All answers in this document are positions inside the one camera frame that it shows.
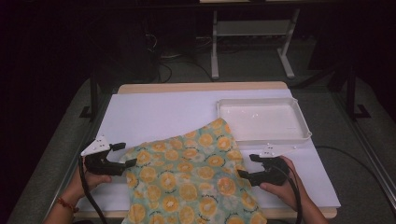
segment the white tag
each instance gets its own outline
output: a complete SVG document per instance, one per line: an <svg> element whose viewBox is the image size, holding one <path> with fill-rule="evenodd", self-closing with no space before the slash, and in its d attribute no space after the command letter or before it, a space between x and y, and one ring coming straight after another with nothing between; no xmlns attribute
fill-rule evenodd
<svg viewBox="0 0 396 224"><path fill-rule="evenodd" d="M88 156L109 149L110 149L110 144L102 135L97 137L95 140L93 140L93 142L81 152L81 156Z"/></svg>

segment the floral fabric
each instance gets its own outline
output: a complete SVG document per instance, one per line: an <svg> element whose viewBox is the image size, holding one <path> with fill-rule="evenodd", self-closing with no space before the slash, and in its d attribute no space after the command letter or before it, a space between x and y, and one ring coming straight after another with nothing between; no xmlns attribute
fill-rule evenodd
<svg viewBox="0 0 396 224"><path fill-rule="evenodd" d="M121 162L131 207L122 223L266 223L242 154L223 119L196 131L133 147Z"/></svg>

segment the white table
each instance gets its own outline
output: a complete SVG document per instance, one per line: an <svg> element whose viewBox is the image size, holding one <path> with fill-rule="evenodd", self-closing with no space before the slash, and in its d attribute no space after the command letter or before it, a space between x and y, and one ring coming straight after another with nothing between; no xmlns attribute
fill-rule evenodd
<svg viewBox="0 0 396 224"><path fill-rule="evenodd" d="M134 147L206 125L217 118L216 103L220 99L271 97L291 97L291 93L283 82L126 85L112 96L98 135L104 134L110 144L125 142L127 148ZM325 217L335 217L340 203L312 140L293 146L297 149L287 156L293 160L306 190ZM250 172L262 170L260 163L248 158L260 148L240 146ZM125 152L110 152L107 158L118 161ZM253 191L267 218L296 217L276 196L258 187ZM125 177L114 176L113 183L99 186L92 196L106 217L126 217L130 202ZM97 217L88 200L81 200L78 207L77 217Z"/></svg>

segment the cable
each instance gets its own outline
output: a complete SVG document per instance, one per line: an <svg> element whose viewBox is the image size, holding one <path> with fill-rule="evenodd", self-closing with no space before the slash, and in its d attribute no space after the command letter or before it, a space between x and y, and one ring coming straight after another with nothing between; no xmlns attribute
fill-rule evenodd
<svg viewBox="0 0 396 224"><path fill-rule="evenodd" d="M90 188L88 186L87 180L85 179L85 173L84 173L84 164L82 162L82 157L78 157L78 166L79 166L79 177L81 178L81 184L82 188L84 189L85 196L87 197L88 201L92 204L93 208L95 209L96 213L99 215L99 218L102 220L102 223L107 224L106 218L102 213L102 210L96 203L96 201L93 199L91 193L90 193Z"/></svg>
<svg viewBox="0 0 396 224"><path fill-rule="evenodd" d="M177 54L170 55L170 56L163 56L163 55L161 55L160 58L161 58L161 60L165 61L165 60L174 60L174 59L180 58L180 57L182 57L182 56L183 56L182 54L177 53Z"/></svg>
<svg viewBox="0 0 396 224"><path fill-rule="evenodd" d="M185 61L185 62L164 62L164 63L191 63L191 64L194 64L195 66L200 67L205 72L205 74L209 77L210 81L212 81L212 82L214 81L212 76L210 76L209 73L198 63L188 62L188 61Z"/></svg>
<svg viewBox="0 0 396 224"><path fill-rule="evenodd" d="M268 219L268 221L271 221L271 220L276 221L276 222L281 222L281 223L290 224L290 223L289 223L288 221L286 221L286 220L281 220L281 219Z"/></svg>
<svg viewBox="0 0 396 224"><path fill-rule="evenodd" d="M375 182L378 184L379 188L381 189L382 193L384 194L384 196L385 196L385 198L386 198L386 200L387 200L387 202L388 202L388 204L389 204L390 210L392 211L394 217L396 217L396 214L395 214L394 210L392 209L392 207L393 207L392 202L389 200L387 193L386 193L386 192L384 191L384 189L382 188L382 186L381 186L381 184L380 184L380 181L379 181L378 177L376 176L376 174L375 174L366 164L364 164L362 161L359 161L358 159L356 159L356 158L355 158L354 156L352 156L351 154L349 154L349 153L345 152L344 150L342 150L342 149L340 149L340 148L337 148L337 147L315 146L315 148L328 148L328 149L332 149L332 150L334 150L334 151L340 152L340 153L342 153L342 154L348 156L350 159L352 159L353 161L355 161L355 162L357 162L359 165L361 165L361 166L373 177L373 179L375 180Z"/></svg>
<svg viewBox="0 0 396 224"><path fill-rule="evenodd" d="M170 68L169 66L166 66L165 64L163 64L163 63L159 63L159 65L162 65L163 67L165 67L165 68L167 68L168 70L169 70L169 77L165 80L165 81L162 81L162 79L161 79L161 73L159 73L158 74L158 82L159 83L166 83L166 82L168 82L169 81L169 79L171 79L171 77L172 77L172 68Z"/></svg>
<svg viewBox="0 0 396 224"><path fill-rule="evenodd" d="M149 34L146 34L146 37L152 37L154 39L154 44L152 44L151 48L155 49L155 47L157 46L157 43L158 43L157 37L155 35L149 35Z"/></svg>
<svg viewBox="0 0 396 224"><path fill-rule="evenodd" d="M212 37L210 36L197 36L196 39L207 39L204 44L198 45L195 47L195 51L199 51L200 49L204 49L205 47L209 47L210 43L212 43Z"/></svg>
<svg viewBox="0 0 396 224"><path fill-rule="evenodd" d="M291 170L291 172L294 175L294 179L296 181L296 183L294 183L294 181L287 175L285 174L285 172L283 172L279 167L276 166L271 166L273 168L276 168L280 173L282 173L284 176L287 177L287 180L289 181L289 184L291 186L291 189L294 192L294 196L296 198L296 203L297 203L297 218L296 218L296 224L300 224L301 221L303 220L303 206L301 205L301 196L300 196L300 191L298 189L298 183L297 183L297 178L295 173L293 172L293 170L289 167L289 170Z"/></svg>

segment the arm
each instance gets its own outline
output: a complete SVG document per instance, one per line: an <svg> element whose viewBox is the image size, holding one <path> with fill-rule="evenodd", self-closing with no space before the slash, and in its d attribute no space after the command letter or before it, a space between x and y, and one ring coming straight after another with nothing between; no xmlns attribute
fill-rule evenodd
<svg viewBox="0 0 396 224"><path fill-rule="evenodd" d="M301 195L301 204L303 207L303 220L305 224L326 224L329 223L328 220L323 216L318 207L312 202L308 193L305 190L303 182L298 176L294 164L291 160L286 157L282 157L289 168L292 170L290 172L290 178L294 183L298 184L298 189ZM261 183L260 188L275 194L283 203L290 206L294 211L297 211L297 203L295 200L294 192L291 189L289 181L286 181L282 186L276 186L269 183Z"/></svg>
<svg viewBox="0 0 396 224"><path fill-rule="evenodd" d="M102 183L110 183L111 176L109 175L93 175L89 172L85 173L85 179L87 180L87 184L90 190L96 188L99 184ZM65 203L71 204L73 207L76 206L79 199L85 196L84 189L81 185L81 178L79 177L78 168L73 174L72 179L70 180L69 185L66 187L64 192L60 195L60 197L64 200ZM63 207L59 203L55 203L44 221L45 224L51 223L67 223L70 224L73 222L73 211L69 207Z"/></svg>

